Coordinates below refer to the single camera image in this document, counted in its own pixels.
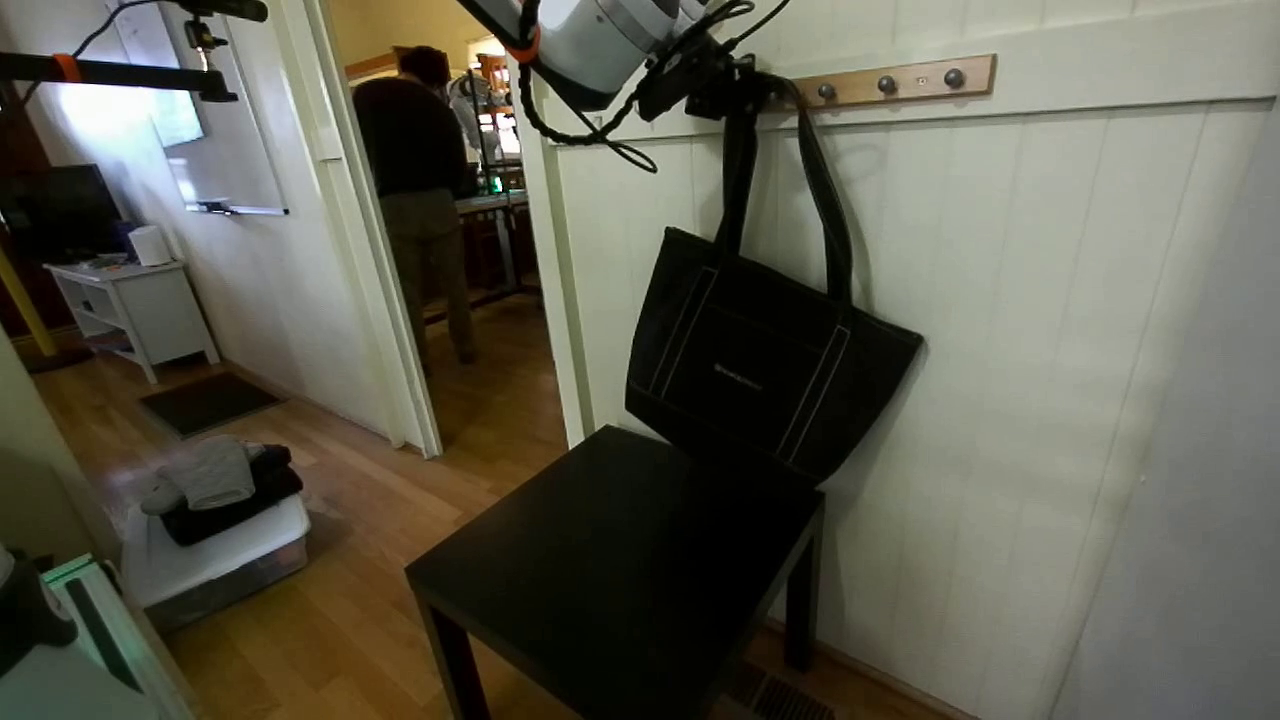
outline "person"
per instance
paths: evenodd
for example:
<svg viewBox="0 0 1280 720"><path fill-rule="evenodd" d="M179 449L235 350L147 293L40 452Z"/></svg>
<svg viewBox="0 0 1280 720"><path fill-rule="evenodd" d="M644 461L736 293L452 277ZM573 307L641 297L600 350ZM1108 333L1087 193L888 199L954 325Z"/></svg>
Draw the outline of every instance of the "person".
<svg viewBox="0 0 1280 720"><path fill-rule="evenodd" d="M428 285L435 285L448 300L452 350L472 364L476 333L457 215L457 194L467 187L467 158L458 125L442 104L448 54L435 48L394 48L394 65L401 77L354 82L365 150L421 359L428 359L421 307Z"/></svg>

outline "black tote bag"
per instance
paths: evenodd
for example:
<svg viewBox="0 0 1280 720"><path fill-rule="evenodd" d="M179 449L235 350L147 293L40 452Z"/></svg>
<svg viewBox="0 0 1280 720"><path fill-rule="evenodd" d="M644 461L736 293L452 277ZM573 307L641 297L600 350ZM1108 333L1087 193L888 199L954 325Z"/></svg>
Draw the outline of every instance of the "black tote bag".
<svg viewBox="0 0 1280 720"><path fill-rule="evenodd" d="M718 235L667 227L632 339L626 413L706 464L810 487L874 423L925 339L852 307L844 206L807 109L791 98L827 293L740 257L757 112L727 117Z"/></svg>

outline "beadboard wall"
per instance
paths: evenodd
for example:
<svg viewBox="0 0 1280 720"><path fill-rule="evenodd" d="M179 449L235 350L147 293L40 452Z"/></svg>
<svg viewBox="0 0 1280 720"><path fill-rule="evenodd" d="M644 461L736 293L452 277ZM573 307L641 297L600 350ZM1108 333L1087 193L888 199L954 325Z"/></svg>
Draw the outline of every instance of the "beadboard wall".
<svg viewBox="0 0 1280 720"><path fill-rule="evenodd" d="M802 0L757 40L791 73L997 48L1009 88L825 118L874 313L929 334L827 484L833 646L976 716L1047 712L1280 88L1274 61L1255 67L1271 29L1274 2ZM556 350L575 359L588 426L635 423L625 370L664 224L718 215L715 132L626 134L660 176L531 150L538 243L568 271L551 302L575 329ZM763 140L749 250L825 277L788 132Z"/></svg>

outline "white cabinet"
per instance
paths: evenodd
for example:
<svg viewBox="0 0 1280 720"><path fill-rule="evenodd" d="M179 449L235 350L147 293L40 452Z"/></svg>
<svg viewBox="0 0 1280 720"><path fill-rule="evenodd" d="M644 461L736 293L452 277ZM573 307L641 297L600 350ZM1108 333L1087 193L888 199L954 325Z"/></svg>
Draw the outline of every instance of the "white cabinet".
<svg viewBox="0 0 1280 720"><path fill-rule="evenodd" d="M155 364L202 356L216 364L216 344L193 297L183 264L115 264L115 268L47 268L63 293L81 334L96 350L115 350L144 369L155 382Z"/></svg>

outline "hardwood floor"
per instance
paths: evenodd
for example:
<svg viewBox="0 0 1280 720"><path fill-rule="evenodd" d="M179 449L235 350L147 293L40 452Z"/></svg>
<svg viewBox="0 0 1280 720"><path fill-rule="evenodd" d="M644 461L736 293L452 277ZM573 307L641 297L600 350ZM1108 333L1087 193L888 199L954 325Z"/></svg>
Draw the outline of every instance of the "hardwood floor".
<svg viewBox="0 0 1280 720"><path fill-rule="evenodd" d="M512 492L564 452L556 388L538 307L527 300L476 313L480 364L442 364L448 456L425 461L389 449L321 408L282 401L218 431L244 444L288 444L307 480L315 521L313 567L176 633L172 654L216 720L410 720L448 716L435 664L410 593L409 561L442 541L467 517ZM121 509L140 469L179 444L136 401L150 392L125 359L92 359L35 374L57 423L85 473L101 480L102 504ZM491 716L573 716L544 689L476 642ZM760 633L752 660L778 669L778 642ZM833 703L836 716L937 716L899 691L821 660L807 676L785 676Z"/></svg>

